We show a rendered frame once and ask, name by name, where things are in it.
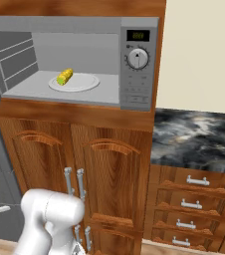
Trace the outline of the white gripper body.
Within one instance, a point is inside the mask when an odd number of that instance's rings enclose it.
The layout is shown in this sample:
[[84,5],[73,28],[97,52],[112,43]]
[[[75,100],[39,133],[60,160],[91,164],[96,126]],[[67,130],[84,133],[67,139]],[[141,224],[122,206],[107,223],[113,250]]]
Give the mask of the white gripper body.
[[75,243],[72,255],[82,255],[81,246],[78,242]]

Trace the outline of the wooden cupboard door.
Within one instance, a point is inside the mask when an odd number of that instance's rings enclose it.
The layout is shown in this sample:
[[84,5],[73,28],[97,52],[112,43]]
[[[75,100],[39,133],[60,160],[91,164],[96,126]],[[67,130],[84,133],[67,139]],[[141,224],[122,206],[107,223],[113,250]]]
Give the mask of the wooden cupboard door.
[[64,169],[73,165],[69,125],[0,117],[0,130],[22,193],[67,191]]
[[84,171],[89,218],[142,229],[151,134],[72,125],[76,166]]
[[91,255],[140,255],[142,232],[127,218],[95,213],[91,227]]

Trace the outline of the grey microwave oven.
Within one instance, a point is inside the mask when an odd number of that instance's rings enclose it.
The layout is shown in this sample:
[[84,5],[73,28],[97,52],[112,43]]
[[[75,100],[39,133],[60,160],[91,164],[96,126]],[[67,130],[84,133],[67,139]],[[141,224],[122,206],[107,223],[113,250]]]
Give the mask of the grey microwave oven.
[[[0,16],[5,98],[151,110],[157,17]],[[58,92],[49,81],[66,69],[100,84]]]

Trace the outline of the wooden cupboard above microwave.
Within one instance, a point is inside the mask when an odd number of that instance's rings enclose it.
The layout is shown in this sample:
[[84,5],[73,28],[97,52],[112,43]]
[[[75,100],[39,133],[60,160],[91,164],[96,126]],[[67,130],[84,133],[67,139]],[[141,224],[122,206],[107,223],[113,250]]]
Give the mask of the wooden cupboard above microwave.
[[0,0],[0,15],[164,16],[166,0]]

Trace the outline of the wooden drawer front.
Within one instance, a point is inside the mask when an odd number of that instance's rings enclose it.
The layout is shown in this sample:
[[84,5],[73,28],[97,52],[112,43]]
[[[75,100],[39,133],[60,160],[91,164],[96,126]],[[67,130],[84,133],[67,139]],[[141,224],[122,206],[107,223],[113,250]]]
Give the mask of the wooden drawer front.
[[[191,175],[193,179],[206,177],[210,185],[187,183],[188,175]],[[165,190],[187,191],[192,194],[225,199],[225,173],[152,164],[149,182]]]
[[212,240],[199,235],[190,235],[179,232],[173,232],[168,230],[155,229],[152,232],[152,241],[162,242],[172,245],[172,240],[190,243],[191,249],[197,249],[202,251],[213,251],[217,252],[221,245],[221,240]]
[[[203,206],[202,209],[193,209],[182,207],[180,205],[182,198],[186,202],[195,203],[199,200]],[[182,212],[190,215],[204,215],[205,217],[220,216],[225,218],[225,199],[211,196],[190,194],[183,191],[172,191],[159,189],[155,202],[157,209],[171,212]]]
[[[177,219],[183,223],[193,221],[196,229],[177,227]],[[152,228],[168,230],[206,238],[220,239],[225,235],[225,218],[220,216],[205,217],[204,215],[190,215],[180,212],[157,211]]]

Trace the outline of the white round plate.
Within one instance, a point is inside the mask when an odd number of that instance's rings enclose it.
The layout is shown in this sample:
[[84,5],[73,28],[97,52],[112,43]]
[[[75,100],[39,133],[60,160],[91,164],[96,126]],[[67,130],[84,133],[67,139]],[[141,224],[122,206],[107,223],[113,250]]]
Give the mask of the white round plate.
[[100,79],[93,74],[74,73],[64,84],[59,85],[56,78],[49,81],[49,87],[58,92],[78,93],[92,90],[100,84]]

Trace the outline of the yellow corn cob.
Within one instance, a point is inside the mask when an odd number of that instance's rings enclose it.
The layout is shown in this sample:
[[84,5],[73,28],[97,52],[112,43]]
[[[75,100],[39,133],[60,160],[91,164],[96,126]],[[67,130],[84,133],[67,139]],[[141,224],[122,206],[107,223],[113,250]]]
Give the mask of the yellow corn cob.
[[61,72],[57,77],[57,83],[63,86],[73,75],[74,71],[72,69],[66,69]]

